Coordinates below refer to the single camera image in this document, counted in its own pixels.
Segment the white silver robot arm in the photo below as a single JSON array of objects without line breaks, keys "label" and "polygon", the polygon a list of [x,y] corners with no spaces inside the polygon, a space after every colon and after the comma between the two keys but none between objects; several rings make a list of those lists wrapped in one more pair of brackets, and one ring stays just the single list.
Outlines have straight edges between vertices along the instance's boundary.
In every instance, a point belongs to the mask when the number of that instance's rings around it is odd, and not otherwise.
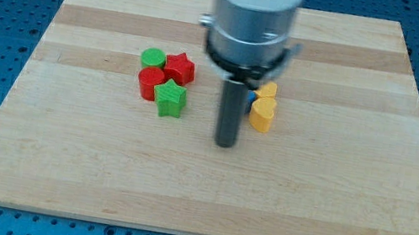
[{"label": "white silver robot arm", "polygon": [[207,29],[205,51],[223,79],[252,89],[276,79],[300,51],[286,45],[303,1],[215,0],[200,23]]}]

